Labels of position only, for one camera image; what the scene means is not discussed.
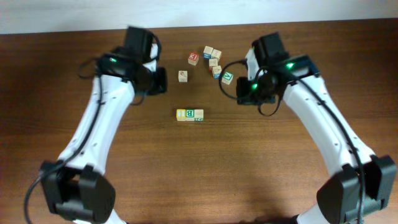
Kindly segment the yellow number eleven block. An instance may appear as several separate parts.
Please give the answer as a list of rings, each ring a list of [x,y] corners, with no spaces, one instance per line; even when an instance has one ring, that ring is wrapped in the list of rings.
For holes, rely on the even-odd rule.
[[[186,120],[186,109],[177,109],[176,119],[177,119],[177,121],[185,121]]]

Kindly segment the green B wooden block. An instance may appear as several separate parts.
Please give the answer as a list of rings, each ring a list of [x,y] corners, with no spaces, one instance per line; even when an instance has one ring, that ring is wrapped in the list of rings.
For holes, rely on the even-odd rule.
[[[186,109],[186,120],[194,121],[195,120],[195,110],[194,109]]]

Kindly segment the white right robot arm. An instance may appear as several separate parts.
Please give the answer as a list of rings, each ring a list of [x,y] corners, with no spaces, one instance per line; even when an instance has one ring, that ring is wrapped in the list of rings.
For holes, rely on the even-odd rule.
[[[362,223],[387,207],[397,167],[379,157],[352,130],[334,104],[319,69],[308,55],[291,57],[278,33],[252,43],[237,80],[240,105],[285,103],[301,120],[320,150],[329,179],[316,204],[291,223]]]

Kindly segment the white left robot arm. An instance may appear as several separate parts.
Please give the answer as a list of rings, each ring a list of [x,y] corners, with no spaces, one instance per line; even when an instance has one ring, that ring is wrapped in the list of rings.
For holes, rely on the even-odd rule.
[[[83,62],[94,62],[93,88],[78,128],[55,162],[42,163],[40,184],[50,213],[74,223],[123,223],[114,209],[116,191],[105,178],[108,153],[128,107],[167,90],[158,67],[162,46],[151,31],[128,27],[122,46]]]

